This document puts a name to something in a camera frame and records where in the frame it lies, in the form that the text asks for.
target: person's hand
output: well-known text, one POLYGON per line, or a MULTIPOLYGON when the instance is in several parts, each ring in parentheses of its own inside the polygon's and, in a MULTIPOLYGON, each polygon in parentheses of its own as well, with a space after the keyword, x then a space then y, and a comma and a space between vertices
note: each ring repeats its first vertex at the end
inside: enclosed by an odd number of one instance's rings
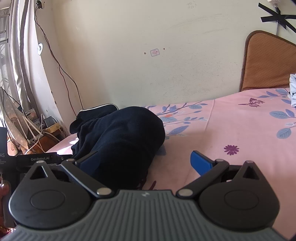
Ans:
POLYGON ((9 192, 9 185, 2 184, 0 188, 0 237, 3 237, 9 232, 9 229, 4 227, 4 217, 3 217, 3 208, 2 208, 2 198, 7 195, 9 192))

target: white cloth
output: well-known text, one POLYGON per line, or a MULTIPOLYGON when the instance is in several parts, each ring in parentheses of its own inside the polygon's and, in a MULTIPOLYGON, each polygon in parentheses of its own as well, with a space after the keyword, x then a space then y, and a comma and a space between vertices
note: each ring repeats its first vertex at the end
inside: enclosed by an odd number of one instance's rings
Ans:
POLYGON ((290 74, 290 95, 291 106, 296 107, 296 74, 290 74))

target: purple flower print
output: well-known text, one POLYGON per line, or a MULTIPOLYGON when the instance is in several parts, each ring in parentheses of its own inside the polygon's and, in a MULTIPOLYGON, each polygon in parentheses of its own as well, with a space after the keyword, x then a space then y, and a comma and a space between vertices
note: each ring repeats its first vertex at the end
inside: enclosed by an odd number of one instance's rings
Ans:
POLYGON ((237 148, 237 146, 227 145, 224 149, 226 150, 224 152, 227 152, 227 155, 234 155, 239 152, 239 148, 237 148))

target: white wall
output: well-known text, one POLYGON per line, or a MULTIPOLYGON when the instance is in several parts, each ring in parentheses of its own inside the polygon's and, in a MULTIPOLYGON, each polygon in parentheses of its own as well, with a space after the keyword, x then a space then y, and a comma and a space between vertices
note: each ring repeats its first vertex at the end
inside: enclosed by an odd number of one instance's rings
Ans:
POLYGON ((34 22, 33 1, 29 4, 26 19, 24 56, 31 90, 35 97, 39 112, 43 113, 45 117, 52 116, 63 125, 63 120, 54 102, 54 98, 47 82, 41 56, 37 53, 38 41, 34 22))
MULTIPOLYGON (((290 0, 280 9, 296 12, 290 0)), ((276 23, 261 22, 269 14, 258 0, 53 0, 53 12, 62 55, 86 107, 235 93, 248 34, 276 32, 276 23), (151 57, 155 48, 160 55, 151 57)), ((296 42, 291 30, 281 29, 280 36, 296 42)))
MULTIPOLYGON (((30 79, 31 88, 35 99, 38 103, 39 110, 45 114, 46 117, 52 115, 57 118, 66 129, 75 120, 76 116, 70 106, 67 89, 59 72, 59 66, 50 54, 49 47, 45 41, 44 35, 40 28, 34 22, 35 0, 30 0, 30 36, 29 43, 29 62, 30 62, 30 79), (38 43, 43 44, 43 51, 41 56, 37 54, 38 43)), ((55 27, 52 16, 51 1, 46 1, 43 9, 36 12, 38 23, 43 28, 46 36, 50 42, 51 49, 55 57, 60 62, 62 68, 67 71, 67 66, 61 57, 60 48, 57 42, 55 27)), ((81 110, 78 95, 74 84, 64 74, 68 89, 70 92, 70 99, 76 113, 81 110)))

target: finger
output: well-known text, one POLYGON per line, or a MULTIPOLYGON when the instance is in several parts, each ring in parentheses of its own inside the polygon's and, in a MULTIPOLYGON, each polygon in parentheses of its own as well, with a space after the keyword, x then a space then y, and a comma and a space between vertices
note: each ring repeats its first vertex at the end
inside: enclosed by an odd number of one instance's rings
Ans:
POLYGON ((9 185, 7 183, 2 184, 0 195, 5 196, 8 194, 8 192, 9 192, 9 185))

